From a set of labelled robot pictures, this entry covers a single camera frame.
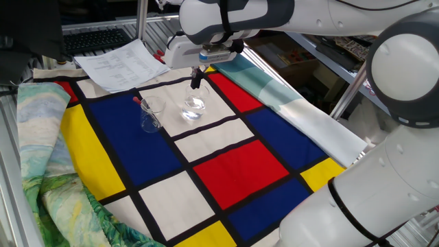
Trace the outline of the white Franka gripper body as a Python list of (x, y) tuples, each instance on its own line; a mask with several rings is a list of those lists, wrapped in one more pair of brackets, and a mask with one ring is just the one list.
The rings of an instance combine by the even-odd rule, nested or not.
[(170, 69), (182, 69), (228, 62), (240, 53), (240, 39), (216, 45), (195, 45), (185, 35), (177, 35), (169, 38), (164, 61)]

